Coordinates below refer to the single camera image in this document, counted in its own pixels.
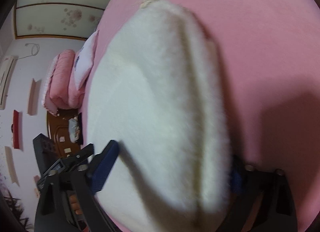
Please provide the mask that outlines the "person's left hand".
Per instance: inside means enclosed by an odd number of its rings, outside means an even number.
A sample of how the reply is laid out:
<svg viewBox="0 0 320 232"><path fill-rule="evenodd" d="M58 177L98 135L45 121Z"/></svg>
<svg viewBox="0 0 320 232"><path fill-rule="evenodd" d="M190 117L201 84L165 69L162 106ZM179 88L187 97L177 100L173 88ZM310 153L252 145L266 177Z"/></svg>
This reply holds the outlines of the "person's left hand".
<svg viewBox="0 0 320 232"><path fill-rule="evenodd" d="M80 204L78 202L78 198L76 194L72 194L69 196L69 204L72 209L72 213L75 216L76 222L80 228L81 231L87 231L87 224L84 221L83 213L80 208Z"/></svg>

